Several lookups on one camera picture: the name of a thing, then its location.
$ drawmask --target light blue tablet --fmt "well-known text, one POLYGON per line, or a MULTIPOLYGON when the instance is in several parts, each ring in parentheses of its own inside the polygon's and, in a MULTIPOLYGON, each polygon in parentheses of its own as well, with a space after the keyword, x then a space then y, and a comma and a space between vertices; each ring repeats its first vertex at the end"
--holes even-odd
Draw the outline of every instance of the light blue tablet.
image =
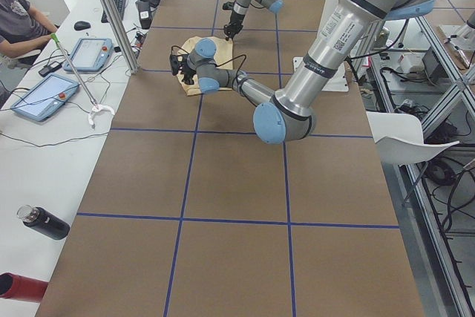
MULTIPOLYGON (((98 72, 107 62, 113 50, 112 40, 107 38, 82 38, 74 45, 70 59, 78 72, 98 72)), ((65 71, 72 72, 70 65, 65 62, 65 71)))
POLYGON ((41 122, 56 113, 76 93, 78 87, 78 82, 51 73, 17 100, 10 109, 41 122))

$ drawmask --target black computer mouse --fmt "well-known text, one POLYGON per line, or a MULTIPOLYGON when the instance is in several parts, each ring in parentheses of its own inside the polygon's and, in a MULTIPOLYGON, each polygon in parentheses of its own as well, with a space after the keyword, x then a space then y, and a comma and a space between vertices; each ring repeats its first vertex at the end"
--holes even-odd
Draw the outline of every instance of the black computer mouse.
POLYGON ((91 27, 90 23, 84 22, 82 20, 77 22, 76 24, 74 24, 74 30, 76 30, 76 31, 85 30, 85 29, 88 29, 90 27, 91 27))

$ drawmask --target keyboard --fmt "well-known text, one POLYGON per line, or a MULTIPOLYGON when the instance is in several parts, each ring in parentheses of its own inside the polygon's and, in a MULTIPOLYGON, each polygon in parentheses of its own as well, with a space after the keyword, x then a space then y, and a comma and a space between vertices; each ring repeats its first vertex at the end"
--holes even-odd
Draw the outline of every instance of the keyboard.
MULTIPOLYGON (((125 3, 127 0, 114 0, 114 3, 116 4, 117 10, 119 11, 120 18, 123 20, 124 19, 124 11, 125 11, 125 3)), ((107 15, 105 14, 105 11, 102 12, 102 18, 101 22, 109 22, 107 20, 107 15)))

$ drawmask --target black bottle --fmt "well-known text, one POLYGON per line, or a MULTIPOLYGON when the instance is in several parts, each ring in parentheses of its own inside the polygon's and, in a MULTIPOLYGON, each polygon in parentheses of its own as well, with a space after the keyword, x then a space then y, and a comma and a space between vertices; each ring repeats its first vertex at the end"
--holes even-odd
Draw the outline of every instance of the black bottle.
POLYGON ((60 240, 69 233, 69 225, 41 207, 22 206, 16 216, 23 224, 48 237, 60 240))

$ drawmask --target person's arm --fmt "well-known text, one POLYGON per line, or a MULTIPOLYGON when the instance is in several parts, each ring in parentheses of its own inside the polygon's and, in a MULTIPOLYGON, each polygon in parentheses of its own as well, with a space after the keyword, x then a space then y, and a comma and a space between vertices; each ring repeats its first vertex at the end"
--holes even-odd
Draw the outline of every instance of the person's arm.
POLYGON ((28 9, 28 14, 41 25, 43 25, 50 33, 55 33, 58 30, 55 24, 53 24, 50 19, 47 18, 47 16, 45 16, 41 11, 36 9, 33 5, 30 5, 30 8, 28 9))
POLYGON ((44 45, 51 40, 49 35, 40 36, 33 40, 17 42, 15 44, 10 44, 7 40, 0 42, 0 53, 10 58, 15 58, 26 53, 36 50, 37 48, 42 48, 44 45))

